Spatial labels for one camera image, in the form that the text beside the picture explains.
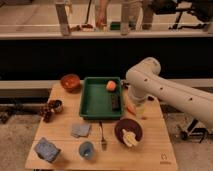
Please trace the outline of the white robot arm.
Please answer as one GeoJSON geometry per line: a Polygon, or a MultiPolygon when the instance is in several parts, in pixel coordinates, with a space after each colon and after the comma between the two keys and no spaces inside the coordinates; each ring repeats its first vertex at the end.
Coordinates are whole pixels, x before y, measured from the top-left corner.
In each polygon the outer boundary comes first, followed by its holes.
{"type": "Polygon", "coordinates": [[[213,94],[166,80],[159,76],[160,71],[159,61],[153,57],[131,67],[126,72],[130,99],[141,103],[148,94],[154,95],[213,129],[213,94]]]}

